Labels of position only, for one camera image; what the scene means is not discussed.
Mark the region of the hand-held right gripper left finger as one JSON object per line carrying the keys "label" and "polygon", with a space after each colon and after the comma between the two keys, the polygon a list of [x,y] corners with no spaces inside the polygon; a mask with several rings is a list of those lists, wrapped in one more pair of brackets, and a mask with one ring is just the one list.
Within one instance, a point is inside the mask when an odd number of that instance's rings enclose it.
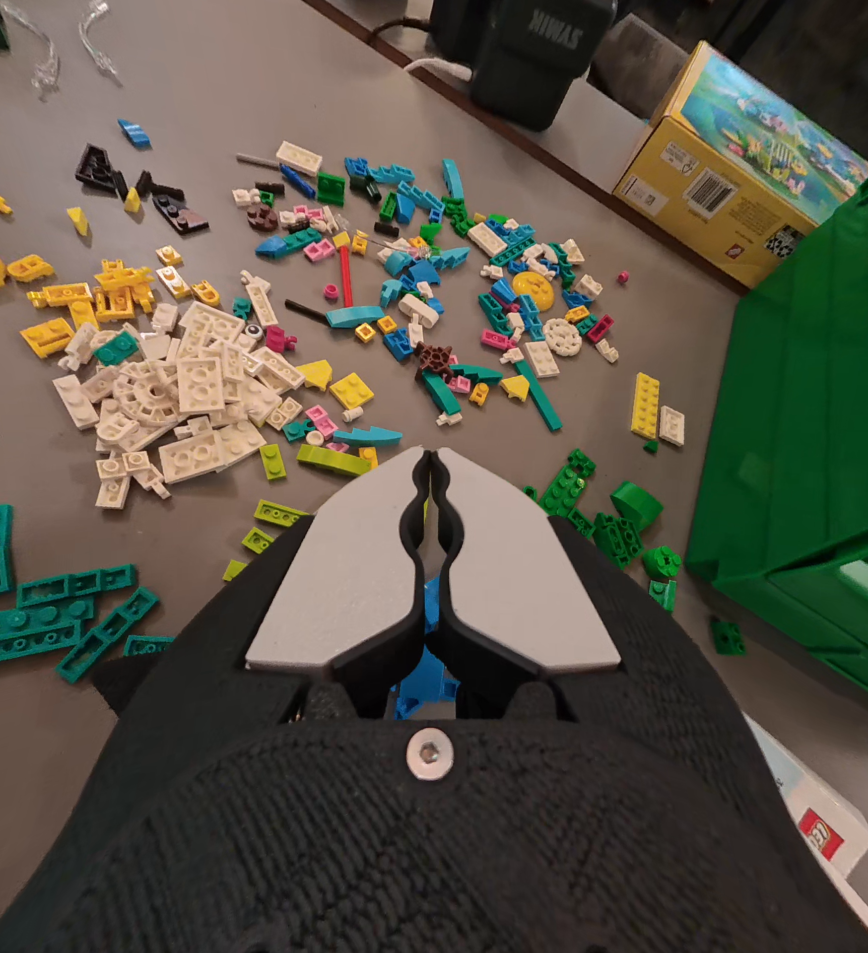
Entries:
{"label": "hand-held right gripper left finger", "polygon": [[431,455],[404,450],[310,518],[248,646],[249,671],[340,684],[360,712],[383,707],[423,652],[419,545]]}

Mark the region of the pile of yellow lego pieces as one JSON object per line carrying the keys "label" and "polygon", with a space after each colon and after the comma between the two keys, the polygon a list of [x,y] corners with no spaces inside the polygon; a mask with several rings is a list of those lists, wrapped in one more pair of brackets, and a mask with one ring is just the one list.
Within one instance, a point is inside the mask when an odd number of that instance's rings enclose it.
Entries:
{"label": "pile of yellow lego pieces", "polygon": [[[131,212],[138,211],[141,203],[131,198]],[[182,257],[172,246],[162,246],[156,251],[162,267],[130,268],[120,259],[105,259],[101,272],[94,277],[94,284],[87,282],[44,285],[26,292],[27,299],[35,309],[64,308],[70,318],[48,319],[21,332],[28,346],[40,358],[64,351],[76,343],[78,332],[92,334],[100,323],[127,322],[135,318],[136,308],[146,315],[155,316],[153,286],[156,281],[164,285],[175,301],[193,299],[199,304],[217,306],[221,299],[207,281],[188,284],[178,272]],[[0,258],[0,289],[10,279],[16,284],[32,284],[56,274],[54,266],[39,255],[20,257],[6,264]]]}

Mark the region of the pile of teal lego pieces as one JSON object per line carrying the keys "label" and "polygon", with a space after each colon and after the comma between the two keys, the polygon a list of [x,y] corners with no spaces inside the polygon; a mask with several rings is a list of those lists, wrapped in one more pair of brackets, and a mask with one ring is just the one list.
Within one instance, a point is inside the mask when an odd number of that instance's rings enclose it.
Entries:
{"label": "pile of teal lego pieces", "polygon": [[75,684],[118,643],[126,658],[160,654],[173,643],[136,630],[159,599],[138,584],[133,564],[13,586],[12,518],[11,505],[0,504],[0,596],[14,596],[13,606],[0,610],[0,663],[64,651],[56,670]]}

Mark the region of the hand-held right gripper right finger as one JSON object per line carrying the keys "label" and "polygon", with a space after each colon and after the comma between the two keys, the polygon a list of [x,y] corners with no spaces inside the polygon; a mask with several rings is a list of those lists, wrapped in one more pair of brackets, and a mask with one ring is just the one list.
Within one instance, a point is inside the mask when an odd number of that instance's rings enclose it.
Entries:
{"label": "hand-held right gripper right finger", "polygon": [[444,560],[429,645],[467,693],[500,710],[527,683],[618,672],[619,649],[557,533],[567,522],[448,448],[430,457],[430,485]]}

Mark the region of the long yellow lego plate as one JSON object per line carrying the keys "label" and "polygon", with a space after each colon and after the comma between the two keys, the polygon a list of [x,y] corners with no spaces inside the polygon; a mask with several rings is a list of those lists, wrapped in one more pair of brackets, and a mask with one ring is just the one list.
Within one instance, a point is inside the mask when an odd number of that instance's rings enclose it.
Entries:
{"label": "long yellow lego plate", "polygon": [[645,441],[658,437],[661,383],[651,375],[638,373],[635,379],[630,431]]}

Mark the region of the pile of mixed small lego pieces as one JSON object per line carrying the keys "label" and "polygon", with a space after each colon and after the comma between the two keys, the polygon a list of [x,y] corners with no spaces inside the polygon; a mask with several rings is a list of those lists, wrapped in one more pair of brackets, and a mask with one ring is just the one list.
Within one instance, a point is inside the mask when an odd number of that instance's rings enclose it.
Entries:
{"label": "pile of mixed small lego pieces", "polygon": [[[362,343],[382,340],[399,364],[416,360],[416,379],[440,411],[438,425],[461,422],[462,399],[481,406],[499,387],[532,400],[556,433],[561,420],[541,384],[559,375],[558,359],[576,356],[588,342],[609,363],[618,361],[612,317],[591,310],[602,286],[590,274],[576,275],[583,264],[576,242],[538,243],[529,224],[470,217],[451,159],[441,163],[442,197],[419,188],[410,168],[372,167],[362,157],[345,158],[344,181],[323,168],[320,155],[286,141],[272,159],[238,153],[237,161],[281,176],[278,184],[233,192],[253,227],[268,234],[259,258],[337,260],[339,280],[324,287],[322,306],[287,298],[284,307]],[[464,267],[472,250],[442,246],[445,224],[483,255],[475,258],[484,283],[475,331],[496,366],[462,361],[438,329],[442,281]]]}

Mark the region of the pile of green lego pieces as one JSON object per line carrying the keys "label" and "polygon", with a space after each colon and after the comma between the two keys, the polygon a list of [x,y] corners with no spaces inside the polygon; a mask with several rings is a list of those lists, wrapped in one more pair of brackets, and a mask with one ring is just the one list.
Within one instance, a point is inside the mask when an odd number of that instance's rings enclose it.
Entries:
{"label": "pile of green lego pieces", "polygon": [[579,502],[595,470],[594,461],[575,448],[544,490],[526,485],[523,493],[548,516],[564,518],[618,569],[626,570],[640,560],[648,578],[648,595],[671,613],[676,604],[678,575],[684,565],[682,556],[665,544],[646,548],[642,539],[663,513],[664,506],[653,494],[625,480],[609,496],[613,513],[600,511],[593,518],[584,515]]}

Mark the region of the pile of lime lego pieces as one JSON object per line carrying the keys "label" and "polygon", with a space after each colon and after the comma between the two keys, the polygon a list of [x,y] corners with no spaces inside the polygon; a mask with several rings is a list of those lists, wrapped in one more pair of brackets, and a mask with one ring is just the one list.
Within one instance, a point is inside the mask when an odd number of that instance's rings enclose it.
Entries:
{"label": "pile of lime lego pieces", "polygon": [[[373,448],[367,457],[352,456],[331,446],[305,444],[297,452],[297,461],[343,477],[359,477],[378,466],[377,453]],[[262,445],[259,448],[261,460],[267,477],[280,479],[286,476],[284,461],[279,447]],[[265,522],[279,529],[290,529],[307,513],[273,501],[261,499],[257,504],[253,518],[256,522]],[[253,554],[262,554],[273,543],[273,537],[261,529],[254,528],[242,541],[245,549]]]}

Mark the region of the yellow lego box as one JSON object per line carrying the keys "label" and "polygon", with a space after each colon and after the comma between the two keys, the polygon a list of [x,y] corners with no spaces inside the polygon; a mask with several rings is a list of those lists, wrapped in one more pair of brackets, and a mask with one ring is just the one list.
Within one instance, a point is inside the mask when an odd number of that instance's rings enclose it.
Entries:
{"label": "yellow lego box", "polygon": [[868,161],[701,41],[612,195],[748,289],[868,179]]}

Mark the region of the white instruction booklet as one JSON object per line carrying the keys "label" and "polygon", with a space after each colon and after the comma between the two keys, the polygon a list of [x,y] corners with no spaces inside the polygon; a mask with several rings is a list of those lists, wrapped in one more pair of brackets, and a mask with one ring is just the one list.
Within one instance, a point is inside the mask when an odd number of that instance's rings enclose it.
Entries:
{"label": "white instruction booklet", "polygon": [[777,741],[745,717],[797,830],[822,870],[868,929],[868,905],[849,883],[868,852],[864,814]]}

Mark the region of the group of black lego pieces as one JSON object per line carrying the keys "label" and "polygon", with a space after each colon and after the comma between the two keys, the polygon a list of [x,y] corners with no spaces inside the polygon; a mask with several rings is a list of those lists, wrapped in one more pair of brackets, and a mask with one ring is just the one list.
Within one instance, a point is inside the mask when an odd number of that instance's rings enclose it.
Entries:
{"label": "group of black lego pieces", "polygon": [[73,177],[85,190],[117,197],[126,208],[133,206],[133,197],[140,203],[150,200],[158,214],[180,236],[210,229],[209,220],[189,206],[183,190],[154,182],[147,170],[130,186],[124,174],[110,161],[107,150],[94,144],[84,146]]}

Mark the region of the pile of blue lego pieces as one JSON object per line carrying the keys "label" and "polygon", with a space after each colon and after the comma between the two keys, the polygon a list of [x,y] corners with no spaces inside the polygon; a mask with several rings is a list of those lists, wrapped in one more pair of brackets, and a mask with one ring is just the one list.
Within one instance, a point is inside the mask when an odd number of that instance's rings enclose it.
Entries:
{"label": "pile of blue lego pieces", "polygon": [[[424,586],[424,636],[432,634],[440,622],[440,577]],[[427,704],[456,702],[460,682],[427,647],[412,672],[399,682],[394,692],[393,718],[404,721]]]}

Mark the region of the pile of white lego pieces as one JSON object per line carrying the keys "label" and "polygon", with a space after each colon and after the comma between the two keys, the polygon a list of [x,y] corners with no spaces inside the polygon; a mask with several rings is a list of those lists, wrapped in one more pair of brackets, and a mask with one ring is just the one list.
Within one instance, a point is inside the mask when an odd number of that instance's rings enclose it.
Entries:
{"label": "pile of white lego pieces", "polygon": [[288,435],[303,419],[294,393],[310,378],[273,350],[256,326],[200,301],[184,314],[158,305],[152,330],[94,327],[89,302],[70,305],[72,330],[54,389],[81,432],[94,437],[94,506],[124,508],[132,485],[161,499],[170,488],[258,458],[270,481],[286,477],[268,427]]}

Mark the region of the black battery charger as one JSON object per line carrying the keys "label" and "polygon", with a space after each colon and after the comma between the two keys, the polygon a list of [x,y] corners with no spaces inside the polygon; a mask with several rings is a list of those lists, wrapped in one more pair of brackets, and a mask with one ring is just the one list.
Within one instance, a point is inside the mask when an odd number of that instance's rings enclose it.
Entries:
{"label": "black battery charger", "polygon": [[469,95],[482,110],[540,133],[554,122],[612,27],[617,1],[500,1],[490,8]]}
{"label": "black battery charger", "polygon": [[500,1],[434,1],[429,34],[443,58],[464,66],[475,64]]}

